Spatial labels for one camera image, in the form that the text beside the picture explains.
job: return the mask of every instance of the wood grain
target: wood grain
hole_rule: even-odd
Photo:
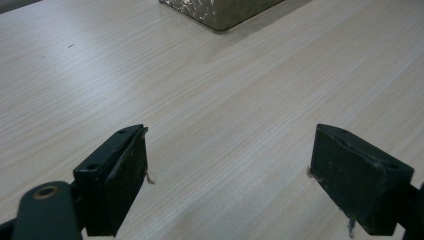
[[[420,186],[424,2],[296,4],[224,35],[147,0],[44,0],[0,15],[0,221],[143,123],[157,184],[117,239],[349,239],[306,175],[315,126],[361,136],[414,167]]]

